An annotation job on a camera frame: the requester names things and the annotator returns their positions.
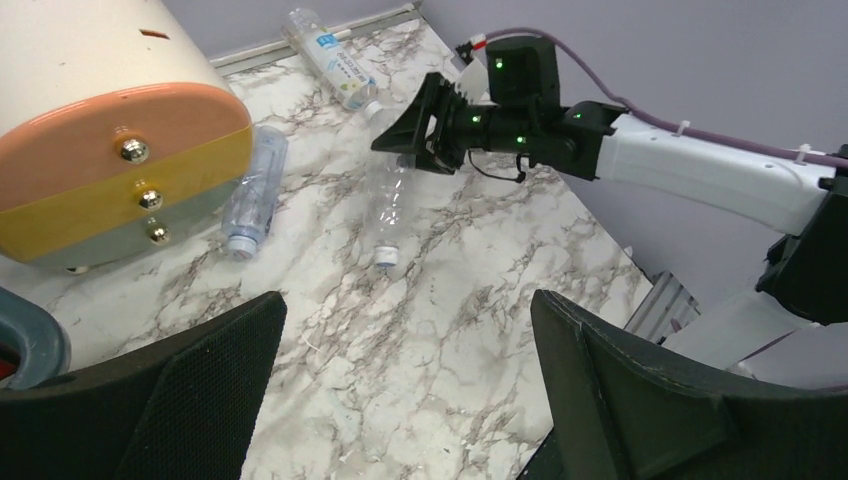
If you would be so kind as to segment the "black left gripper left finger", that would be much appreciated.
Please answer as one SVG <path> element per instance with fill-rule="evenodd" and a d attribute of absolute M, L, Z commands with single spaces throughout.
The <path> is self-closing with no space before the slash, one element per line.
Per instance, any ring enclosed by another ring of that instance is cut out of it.
<path fill-rule="evenodd" d="M 266 292 L 181 333 L 1 394 L 5 479 L 236 479 L 287 307 Z"/>

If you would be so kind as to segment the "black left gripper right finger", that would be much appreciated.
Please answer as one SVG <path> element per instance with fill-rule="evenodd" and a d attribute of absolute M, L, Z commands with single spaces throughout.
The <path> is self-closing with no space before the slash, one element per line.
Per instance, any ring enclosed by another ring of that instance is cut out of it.
<path fill-rule="evenodd" d="M 725 372 L 548 290 L 531 302 L 553 420 L 534 479 L 843 479 L 847 397 Z"/>

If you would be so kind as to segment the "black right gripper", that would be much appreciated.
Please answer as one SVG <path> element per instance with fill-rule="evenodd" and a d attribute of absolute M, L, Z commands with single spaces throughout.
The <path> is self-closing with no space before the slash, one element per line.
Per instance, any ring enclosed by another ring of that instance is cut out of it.
<path fill-rule="evenodd" d="M 489 145 L 487 126 L 493 107 L 470 104 L 444 76 L 425 75 L 411 103 L 371 142 L 375 152 L 409 155 L 416 169 L 453 175 L 467 151 Z"/>

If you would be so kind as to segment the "clear unlabelled crushed bottle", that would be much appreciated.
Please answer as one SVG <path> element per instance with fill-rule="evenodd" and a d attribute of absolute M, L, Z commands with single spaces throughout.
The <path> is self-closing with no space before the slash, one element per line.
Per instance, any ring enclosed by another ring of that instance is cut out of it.
<path fill-rule="evenodd" d="M 379 154 L 368 177 L 364 220 L 372 263 L 391 268 L 400 260 L 400 242 L 407 233 L 409 187 L 414 179 L 415 156 Z"/>

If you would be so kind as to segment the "clear bottle blue white label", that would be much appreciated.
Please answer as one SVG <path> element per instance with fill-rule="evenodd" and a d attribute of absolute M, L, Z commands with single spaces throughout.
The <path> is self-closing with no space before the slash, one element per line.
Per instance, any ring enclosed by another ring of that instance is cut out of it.
<path fill-rule="evenodd" d="M 293 8 L 284 16 L 282 33 L 344 108 L 361 112 L 368 120 L 384 109 L 375 79 L 313 10 Z"/>

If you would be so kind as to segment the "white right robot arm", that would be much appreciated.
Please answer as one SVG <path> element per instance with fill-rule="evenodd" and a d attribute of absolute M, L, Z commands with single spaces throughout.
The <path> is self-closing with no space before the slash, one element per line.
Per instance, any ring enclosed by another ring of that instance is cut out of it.
<path fill-rule="evenodd" d="M 490 101 L 477 81 L 427 75 L 406 110 L 379 127 L 376 152 L 410 155 L 417 169 L 453 174 L 474 151 L 512 154 L 575 178 L 652 188 L 737 214 L 780 234 L 751 290 L 651 339 L 704 365 L 772 384 L 847 387 L 847 154 L 794 150 L 671 123 L 608 93 L 560 102 L 562 41 L 530 29 L 480 35 Z"/>

